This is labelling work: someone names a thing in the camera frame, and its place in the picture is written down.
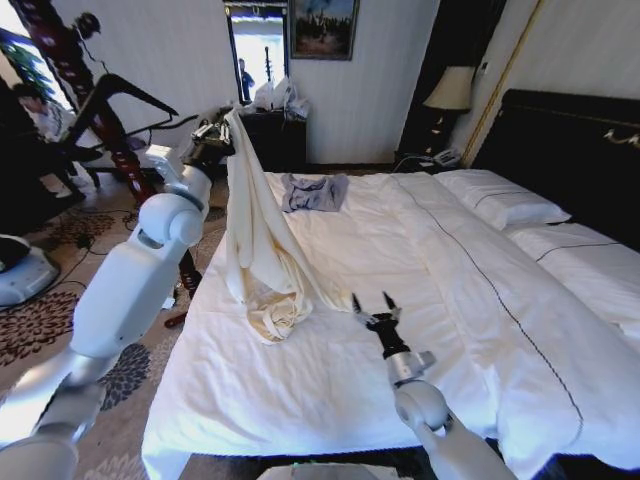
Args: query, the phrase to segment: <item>lamp shade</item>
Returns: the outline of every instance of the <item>lamp shade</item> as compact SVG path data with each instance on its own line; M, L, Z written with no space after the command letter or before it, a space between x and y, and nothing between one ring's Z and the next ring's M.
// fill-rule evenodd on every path
M447 67L423 105L440 110L470 110L474 72L474 67Z

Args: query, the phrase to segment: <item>bedside lamp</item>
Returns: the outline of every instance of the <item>bedside lamp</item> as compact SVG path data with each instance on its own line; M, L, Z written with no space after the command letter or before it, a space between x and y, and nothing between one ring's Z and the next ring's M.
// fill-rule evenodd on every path
M439 110L471 110L471 82L475 70L474 67L447 67L423 105Z
M444 134L453 130L455 116L471 110L471 83L474 73L474 67L447 67L436 88L424 101L425 107L441 111L440 118L431 129L432 145L425 150L428 155L438 153L434 150L444 147L447 140L447 135Z

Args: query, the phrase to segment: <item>white wall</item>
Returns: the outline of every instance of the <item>white wall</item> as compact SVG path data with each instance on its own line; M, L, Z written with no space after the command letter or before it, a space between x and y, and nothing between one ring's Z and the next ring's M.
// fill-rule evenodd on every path
M96 15L102 33L87 41L94 57L103 59L112 73L148 91L181 116L237 100L226 16L220 0L53 3L67 25L82 12ZM104 73L102 66L86 55L85 62L95 80ZM166 118L164 112L132 97L116 96L112 105L128 130ZM156 131L153 137L154 142L175 145L181 134Z
M487 49L490 71L474 85L474 107L462 117L452 144L464 151L522 32L535 0L508 0ZM547 0L504 88L640 98L640 1ZM471 151L475 156L500 102Z
M13 87L16 83L22 82L16 71L13 69L4 53L0 52L0 77L7 82L7 85Z
M362 0L350 62L291 60L291 77L312 105L312 162L393 161L437 6Z

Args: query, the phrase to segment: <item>black headboard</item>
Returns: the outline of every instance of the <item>black headboard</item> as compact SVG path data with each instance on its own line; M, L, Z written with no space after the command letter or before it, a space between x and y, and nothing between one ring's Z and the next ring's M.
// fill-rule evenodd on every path
M472 168L640 251L640 100L509 90Z

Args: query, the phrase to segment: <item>picture frame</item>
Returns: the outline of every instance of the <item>picture frame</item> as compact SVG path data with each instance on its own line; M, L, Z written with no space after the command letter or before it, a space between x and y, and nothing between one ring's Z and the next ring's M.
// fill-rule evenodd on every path
M289 0L291 58L351 60L359 7L360 0Z

